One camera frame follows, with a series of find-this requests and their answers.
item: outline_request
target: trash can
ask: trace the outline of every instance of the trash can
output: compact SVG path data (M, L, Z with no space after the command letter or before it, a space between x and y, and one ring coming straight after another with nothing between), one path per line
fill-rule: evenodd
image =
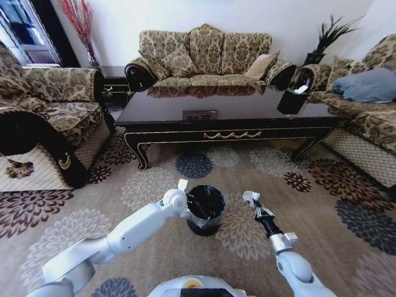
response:
M225 213L226 200L217 188L201 184L187 194L188 227L197 235L209 236L216 233Z

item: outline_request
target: small box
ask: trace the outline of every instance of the small box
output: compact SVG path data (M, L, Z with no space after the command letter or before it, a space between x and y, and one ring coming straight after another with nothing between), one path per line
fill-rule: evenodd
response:
M288 88L280 100L277 110L282 114L298 114L307 100L308 93L297 94Z

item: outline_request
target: red branches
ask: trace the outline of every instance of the red branches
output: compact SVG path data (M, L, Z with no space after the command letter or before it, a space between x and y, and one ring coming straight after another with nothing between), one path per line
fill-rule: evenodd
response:
M92 10L89 3L85 0L58 0L58 4L72 23L89 55L92 56L90 58L96 60L91 43Z

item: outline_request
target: decorative plant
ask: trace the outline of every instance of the decorative plant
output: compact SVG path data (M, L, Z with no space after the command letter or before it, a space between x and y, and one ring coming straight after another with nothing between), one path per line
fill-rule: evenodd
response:
M322 54L326 48L328 48L333 42L335 42L340 36L357 30L358 28L351 28L353 24L361 19L352 20L344 25L338 23L342 20L342 17L334 20L334 16L330 15L330 26L325 22L322 23L321 30L319 32L319 44L317 48L312 52L314 54Z
M91 41L93 14L89 3L85 0L58 0L58 4L85 46L91 66L98 67L99 63L93 51Z

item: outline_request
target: plastic bag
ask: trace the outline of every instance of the plastic bag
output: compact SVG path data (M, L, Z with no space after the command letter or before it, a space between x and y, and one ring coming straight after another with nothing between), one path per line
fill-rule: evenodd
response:
M226 211L226 197L223 195L223 193L220 192L220 190L208 184L200 184L189 191L189 193L187 194L187 199L189 202L189 207L184 209L179 214L181 217L184 217L187 220L193 222L201 229L215 227L220 224ZM197 200L200 199L208 199L206 201L211 202L213 202L213 199L217 199L219 205L214 205L217 209L213 210L210 208L213 205L200 205L199 203L195 203L197 202ZM216 216L213 218L200 218L197 216L198 212L200 212L201 217L210 217L214 216L214 214Z

